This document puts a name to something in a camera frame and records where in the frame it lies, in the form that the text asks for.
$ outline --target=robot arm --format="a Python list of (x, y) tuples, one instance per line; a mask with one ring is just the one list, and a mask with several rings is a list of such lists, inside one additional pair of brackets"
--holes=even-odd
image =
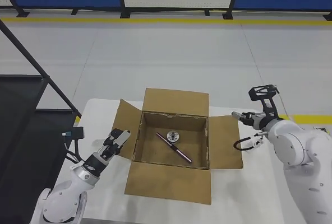
[(130, 131), (114, 129), (98, 152), (71, 167), (71, 180), (45, 189), (37, 202), (30, 224), (80, 223), (86, 206), (86, 191), (94, 188), (101, 172), (120, 153)]
[(232, 116), (263, 131), (258, 136), (265, 136), (273, 144), (284, 164), (290, 194), (306, 222), (332, 223), (332, 137), (321, 130), (303, 130), (296, 123), (278, 117), (272, 100), (276, 93), (278, 90), (273, 85), (252, 88), (251, 100), (261, 100), (264, 111), (233, 112)]

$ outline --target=purple pen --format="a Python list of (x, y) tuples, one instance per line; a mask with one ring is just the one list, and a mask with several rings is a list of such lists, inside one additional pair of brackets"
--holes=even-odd
[(160, 133), (156, 132), (156, 135), (160, 137), (172, 150), (174, 150), (177, 154), (179, 154), (182, 158), (184, 158), (187, 162), (192, 163), (192, 160), (188, 158), (183, 152), (181, 152), (174, 144), (169, 143), (167, 139), (165, 139)]

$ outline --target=cardboard box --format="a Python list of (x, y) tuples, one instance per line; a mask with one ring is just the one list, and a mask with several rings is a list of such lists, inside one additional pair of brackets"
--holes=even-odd
[[(131, 131), (119, 154), (132, 161), (125, 194), (211, 204), (210, 169), (243, 168), (237, 120), (209, 117), (205, 93), (147, 88), (142, 111), (120, 100), (113, 128)], [(156, 135), (170, 130), (191, 164)]]

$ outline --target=table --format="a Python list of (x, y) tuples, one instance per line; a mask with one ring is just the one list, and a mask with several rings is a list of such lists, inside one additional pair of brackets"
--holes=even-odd
[[(129, 101), (141, 109), (142, 102)], [(79, 126), (85, 138), (79, 140), (80, 155), (86, 159), (97, 151), (111, 131), (118, 100), (91, 99)], [(254, 110), (210, 107), (210, 116), (232, 111)], [(256, 133), (239, 123), (240, 137)], [(212, 205), (125, 195), (130, 160), (115, 156), (93, 190), (88, 191), (84, 218), (135, 223), (232, 223), (284, 224), (270, 160), (273, 147), (268, 141), (243, 152), (242, 170), (211, 170)], [(57, 184), (70, 179), (71, 162), (65, 160)]]

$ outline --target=yellow floor stripe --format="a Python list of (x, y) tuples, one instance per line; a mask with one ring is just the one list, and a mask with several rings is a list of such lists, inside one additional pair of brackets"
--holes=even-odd
[[(332, 125), (332, 116), (328, 115), (291, 115), (297, 124), (321, 124)], [(281, 118), (288, 119), (286, 115), (280, 115)], [(77, 116), (75, 123), (79, 123), (80, 118)]]
[(123, 23), (123, 24), (243, 24), (243, 25), (303, 25), (303, 26), (332, 26), (332, 21), (307, 20), (222, 20), (206, 18), (16, 18), (2, 17), (4, 22), (68, 22), (68, 23)]

